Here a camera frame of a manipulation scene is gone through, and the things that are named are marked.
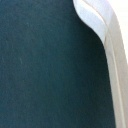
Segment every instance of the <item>curved white frame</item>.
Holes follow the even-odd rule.
[[[116,127],[128,128],[128,66],[124,50],[125,37],[111,1],[113,0],[73,0],[80,19],[96,32],[104,45]]]

